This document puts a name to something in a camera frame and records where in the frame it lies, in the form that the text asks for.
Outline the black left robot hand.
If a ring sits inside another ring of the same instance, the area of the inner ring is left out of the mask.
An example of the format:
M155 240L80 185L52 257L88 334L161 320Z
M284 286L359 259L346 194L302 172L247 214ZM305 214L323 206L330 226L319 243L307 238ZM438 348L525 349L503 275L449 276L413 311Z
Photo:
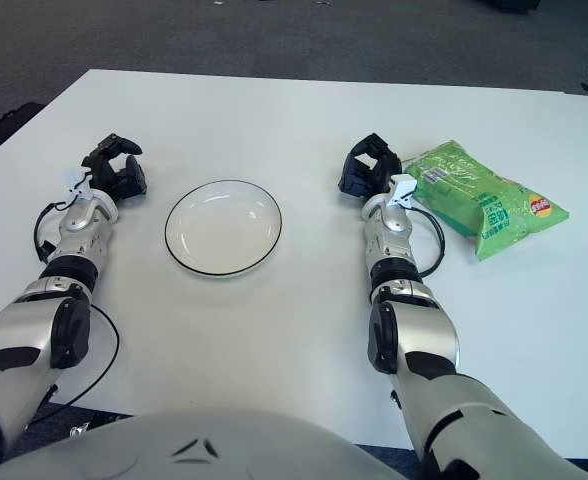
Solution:
M138 144L111 133L82 160L81 166L89 169L90 187L105 192L117 203L146 194L145 174L136 158L141 154ZM120 155L125 155L125 166L116 171L110 162Z

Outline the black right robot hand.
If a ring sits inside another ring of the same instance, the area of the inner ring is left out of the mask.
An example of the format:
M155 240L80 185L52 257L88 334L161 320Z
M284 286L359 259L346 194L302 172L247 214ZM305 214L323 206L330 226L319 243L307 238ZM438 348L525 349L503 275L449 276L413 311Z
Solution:
M400 158L378 134L372 133L348 152L338 188L347 195L369 199L388 193L391 177L402 173Z

